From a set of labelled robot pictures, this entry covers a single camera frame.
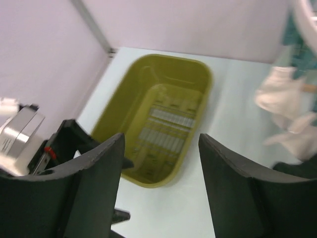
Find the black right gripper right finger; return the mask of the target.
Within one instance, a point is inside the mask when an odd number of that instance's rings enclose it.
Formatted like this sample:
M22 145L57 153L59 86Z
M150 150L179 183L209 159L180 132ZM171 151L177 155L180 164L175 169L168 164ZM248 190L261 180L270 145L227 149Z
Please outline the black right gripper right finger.
M199 152L216 237L316 237L315 178L262 166L207 134Z

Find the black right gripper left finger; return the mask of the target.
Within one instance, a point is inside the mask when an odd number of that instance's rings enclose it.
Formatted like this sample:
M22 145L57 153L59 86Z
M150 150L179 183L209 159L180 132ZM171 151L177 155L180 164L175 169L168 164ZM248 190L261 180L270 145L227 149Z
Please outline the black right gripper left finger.
M3 238L113 238L122 133L38 176L0 178Z

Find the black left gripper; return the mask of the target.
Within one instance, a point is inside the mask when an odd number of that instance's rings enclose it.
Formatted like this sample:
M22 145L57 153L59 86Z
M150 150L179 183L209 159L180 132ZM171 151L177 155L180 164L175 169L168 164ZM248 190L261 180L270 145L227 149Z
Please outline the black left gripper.
M64 120L27 166L30 175L120 175L133 167L124 133L97 142L74 119Z

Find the white sock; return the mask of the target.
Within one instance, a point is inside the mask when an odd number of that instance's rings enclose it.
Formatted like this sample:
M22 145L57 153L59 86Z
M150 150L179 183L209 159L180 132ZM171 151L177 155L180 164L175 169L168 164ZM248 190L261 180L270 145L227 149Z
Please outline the white sock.
M294 67L273 66L255 92L258 107L272 114L273 122L283 130L264 141L265 145L281 144L300 161L317 153L317 128L312 122L315 112L300 116L305 77L293 79Z

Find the white round clip hanger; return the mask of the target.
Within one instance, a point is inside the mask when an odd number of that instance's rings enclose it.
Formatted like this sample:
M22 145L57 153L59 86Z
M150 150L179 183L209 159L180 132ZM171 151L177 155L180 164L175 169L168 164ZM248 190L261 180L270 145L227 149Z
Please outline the white round clip hanger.
M292 0L291 6L298 31L306 44L317 52L317 16L310 0Z

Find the olive green plastic basket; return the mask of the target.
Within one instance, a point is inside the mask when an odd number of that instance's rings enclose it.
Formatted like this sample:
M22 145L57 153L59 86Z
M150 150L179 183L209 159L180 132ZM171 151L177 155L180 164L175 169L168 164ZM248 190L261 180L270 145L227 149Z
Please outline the olive green plastic basket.
M212 88L212 71L203 62L161 54L135 60L94 126L103 142L125 136L125 157L134 166L126 180L157 188L173 180L188 151Z

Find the mint green cloth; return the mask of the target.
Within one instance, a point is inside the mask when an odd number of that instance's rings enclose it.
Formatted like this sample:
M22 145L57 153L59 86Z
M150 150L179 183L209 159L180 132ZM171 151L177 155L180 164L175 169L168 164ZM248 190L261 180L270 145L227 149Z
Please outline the mint green cloth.
M283 33L282 44L292 46L289 65L294 68L292 79L299 79L308 70L317 68L317 57L299 33L293 12L289 12L288 21Z

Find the aluminium frame post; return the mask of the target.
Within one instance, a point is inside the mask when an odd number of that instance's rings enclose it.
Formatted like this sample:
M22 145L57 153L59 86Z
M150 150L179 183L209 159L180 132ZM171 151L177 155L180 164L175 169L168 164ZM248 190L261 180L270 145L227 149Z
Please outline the aluminium frame post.
M76 8L77 12L80 14L81 18L83 19L91 33L94 35L95 39L98 41L103 51L110 59L114 58L116 54L116 49L110 45L109 41L107 40L101 28L98 26L92 14L86 7L85 3L82 0L71 0L71 3Z

